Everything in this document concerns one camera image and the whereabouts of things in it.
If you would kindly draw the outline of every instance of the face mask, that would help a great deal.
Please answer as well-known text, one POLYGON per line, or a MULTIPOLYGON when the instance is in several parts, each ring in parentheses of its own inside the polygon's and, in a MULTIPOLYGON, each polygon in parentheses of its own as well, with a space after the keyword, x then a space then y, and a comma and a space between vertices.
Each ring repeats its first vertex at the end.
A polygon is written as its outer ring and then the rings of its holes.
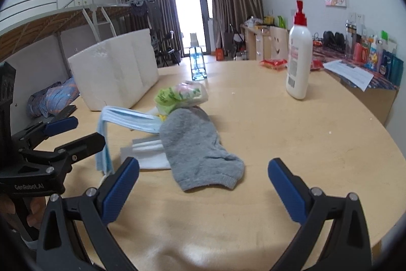
POLYGON ((140 169, 170 169, 164 146, 158 136, 134 139, 131 147, 123 147, 121 163, 128 157, 134 157, 140 164, 140 169))
POLYGON ((151 134, 159 134, 159 128, 162 121, 159 117, 140 113, 127 108, 106 106, 101 111, 99 122, 97 123, 97 132, 104 136, 106 146, 95 155, 96 169, 103 171, 105 176, 114 173, 110 153, 107 144, 107 122, 118 124, 133 130, 144 131, 151 134))

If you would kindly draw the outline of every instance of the blue gripper pad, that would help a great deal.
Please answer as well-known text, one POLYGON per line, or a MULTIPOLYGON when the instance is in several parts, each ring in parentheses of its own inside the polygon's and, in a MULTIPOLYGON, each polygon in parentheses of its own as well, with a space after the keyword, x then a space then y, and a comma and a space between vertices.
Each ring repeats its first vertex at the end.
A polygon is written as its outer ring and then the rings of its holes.
POLYGON ((56 122, 48 123, 44 129, 44 135, 48 137, 56 136, 63 132, 76 129, 78 127, 78 119, 74 116, 56 122))
POLYGON ((114 222, 120 214, 121 208, 125 204, 131 189, 140 174, 140 165, 133 157, 126 158, 114 175, 106 178, 100 187, 109 187, 109 191, 102 201, 101 220, 104 225, 114 222))
POLYGON ((306 222, 306 203, 292 182, 293 174, 281 159, 269 161, 268 177, 281 198, 290 218, 303 225, 306 222))

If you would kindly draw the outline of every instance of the red bottle cap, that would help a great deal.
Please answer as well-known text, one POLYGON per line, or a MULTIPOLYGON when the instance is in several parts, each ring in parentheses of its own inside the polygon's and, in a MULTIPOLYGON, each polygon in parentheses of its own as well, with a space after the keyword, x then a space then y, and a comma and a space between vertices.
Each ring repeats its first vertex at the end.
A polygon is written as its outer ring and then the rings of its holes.
POLYGON ((307 26, 307 19, 305 17, 305 14, 302 13, 303 1, 297 0, 296 2, 298 4, 298 11, 295 14, 295 18, 293 20, 293 23, 295 25, 307 26))

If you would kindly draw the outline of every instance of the bed rail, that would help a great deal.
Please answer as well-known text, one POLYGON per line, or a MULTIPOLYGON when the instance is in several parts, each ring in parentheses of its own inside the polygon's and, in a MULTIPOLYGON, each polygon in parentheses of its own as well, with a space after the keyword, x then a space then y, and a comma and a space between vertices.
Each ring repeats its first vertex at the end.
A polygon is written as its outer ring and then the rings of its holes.
MULTIPOLYGON (((17 6, 17 5, 20 5, 20 4, 29 2, 29 1, 32 1, 32 0, 24 0, 24 1, 22 1, 22 2, 18 2, 18 3, 15 3, 15 4, 13 4, 13 5, 10 5, 10 6, 6 7, 6 8, 3 8, 2 10, 0 10, 0 13, 3 12, 3 11, 5 11, 5 10, 8 10, 8 9, 14 7, 14 6, 17 6)), ((58 9, 58 0, 55 0, 54 2, 48 2, 48 3, 44 3, 44 4, 39 4, 39 5, 36 5, 36 6, 32 6, 32 7, 30 7, 30 8, 26 8, 25 10, 21 10, 21 11, 15 12, 15 13, 9 15, 8 17, 5 17, 5 18, 1 19, 0 22, 2 22, 2 21, 4 21, 4 20, 7 20, 7 19, 9 19, 9 18, 11 18, 11 17, 13 17, 13 16, 15 16, 15 15, 17 15, 17 14, 20 14, 20 13, 23 13, 23 12, 26 12, 26 11, 29 11, 29 10, 32 10, 33 8, 39 8, 39 7, 41 7, 41 6, 50 5, 50 4, 55 4, 55 5, 56 5, 56 9, 58 9)))

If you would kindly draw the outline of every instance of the glass door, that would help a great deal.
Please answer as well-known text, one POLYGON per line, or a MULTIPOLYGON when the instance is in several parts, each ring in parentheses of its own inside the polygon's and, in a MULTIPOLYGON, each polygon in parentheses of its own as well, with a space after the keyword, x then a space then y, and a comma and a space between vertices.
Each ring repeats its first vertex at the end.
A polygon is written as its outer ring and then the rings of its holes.
POLYGON ((190 34, 196 33, 204 54, 211 53, 211 20, 213 18, 212 0, 175 0, 179 26, 182 34, 183 55, 190 50, 190 34))

